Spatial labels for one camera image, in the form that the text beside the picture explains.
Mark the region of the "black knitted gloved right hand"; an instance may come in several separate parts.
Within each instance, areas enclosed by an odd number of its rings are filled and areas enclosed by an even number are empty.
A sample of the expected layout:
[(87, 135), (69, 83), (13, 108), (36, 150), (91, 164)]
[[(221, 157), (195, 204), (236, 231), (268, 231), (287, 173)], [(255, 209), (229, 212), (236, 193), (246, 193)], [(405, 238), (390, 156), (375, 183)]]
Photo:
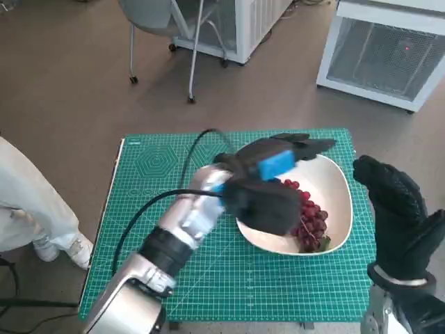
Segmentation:
[(376, 264), (393, 279), (424, 278), (444, 239), (444, 210), (429, 214), (419, 185), (392, 165), (362, 155), (353, 168), (375, 212)]

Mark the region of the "bare black left hand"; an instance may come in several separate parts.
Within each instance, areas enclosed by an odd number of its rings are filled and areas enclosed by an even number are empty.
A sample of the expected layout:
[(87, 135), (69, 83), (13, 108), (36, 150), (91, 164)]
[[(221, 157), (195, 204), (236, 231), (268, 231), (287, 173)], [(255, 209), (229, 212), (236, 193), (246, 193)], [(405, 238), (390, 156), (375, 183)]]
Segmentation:
[(281, 133), (257, 139), (237, 152), (220, 153), (213, 162), (239, 179), (269, 181), (309, 161), (336, 144), (333, 138), (311, 138), (309, 134)]

